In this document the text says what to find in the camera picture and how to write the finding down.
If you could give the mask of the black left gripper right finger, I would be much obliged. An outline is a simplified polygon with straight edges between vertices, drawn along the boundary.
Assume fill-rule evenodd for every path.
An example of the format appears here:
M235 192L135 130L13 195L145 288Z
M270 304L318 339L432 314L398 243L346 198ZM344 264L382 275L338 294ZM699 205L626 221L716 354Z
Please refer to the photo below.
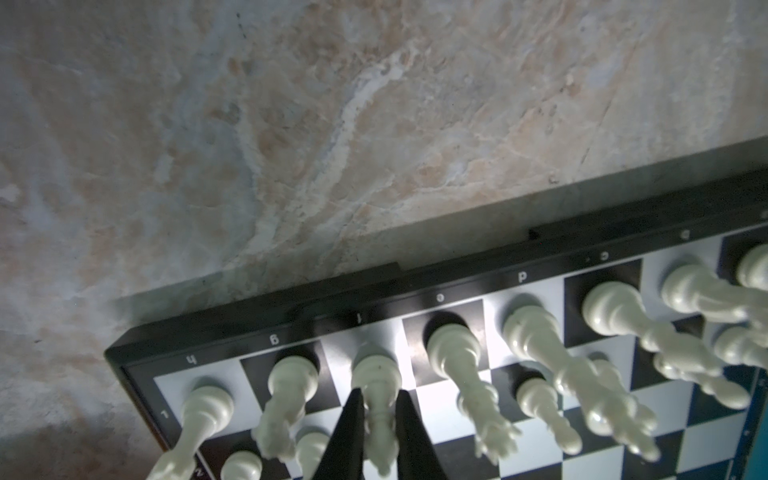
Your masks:
M395 432L399 444L399 480L447 480L433 443L410 394L400 390L395 405Z

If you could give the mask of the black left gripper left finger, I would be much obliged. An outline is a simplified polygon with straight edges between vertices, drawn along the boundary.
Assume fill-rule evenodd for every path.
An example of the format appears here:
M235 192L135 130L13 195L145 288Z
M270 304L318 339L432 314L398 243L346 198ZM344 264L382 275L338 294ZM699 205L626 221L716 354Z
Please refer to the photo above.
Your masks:
M360 388L351 390L313 480L363 478L365 405Z

